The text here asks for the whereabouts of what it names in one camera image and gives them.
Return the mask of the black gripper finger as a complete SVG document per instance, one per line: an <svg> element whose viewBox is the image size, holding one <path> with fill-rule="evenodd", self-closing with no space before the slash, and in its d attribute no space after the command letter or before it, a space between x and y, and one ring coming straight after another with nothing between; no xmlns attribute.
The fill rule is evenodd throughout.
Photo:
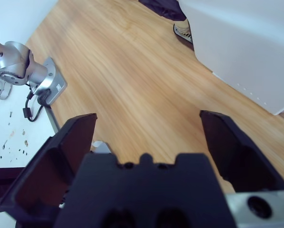
<svg viewBox="0 0 284 228"><path fill-rule="evenodd" d="M236 192L284 190L282 176L231 117L207 110L199 116L218 172Z"/></svg>
<svg viewBox="0 0 284 228"><path fill-rule="evenodd" d="M186 20L186 16L177 0L139 0L138 2L166 19L172 21Z"/></svg>
<svg viewBox="0 0 284 228"><path fill-rule="evenodd" d="M52 225L84 156L90 152L97 115L66 121L11 184L0 207L22 225Z"/></svg>

